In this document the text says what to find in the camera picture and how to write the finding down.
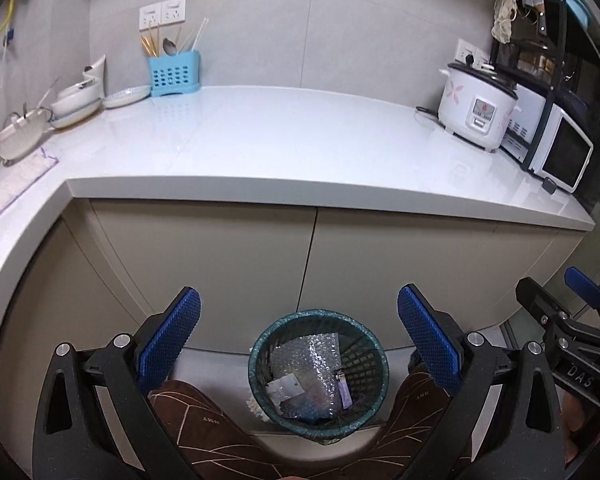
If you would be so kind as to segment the person's right hand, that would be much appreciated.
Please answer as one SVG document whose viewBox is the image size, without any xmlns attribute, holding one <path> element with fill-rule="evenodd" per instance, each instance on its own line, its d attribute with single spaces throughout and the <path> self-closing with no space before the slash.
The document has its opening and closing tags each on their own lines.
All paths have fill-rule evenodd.
<svg viewBox="0 0 600 480">
<path fill-rule="evenodd" d="M 562 426 L 566 440 L 566 461 L 577 455 L 578 448 L 572 442 L 571 435 L 579 431 L 586 422 L 582 403 L 571 393 L 565 392 L 562 397 Z"/>
</svg>

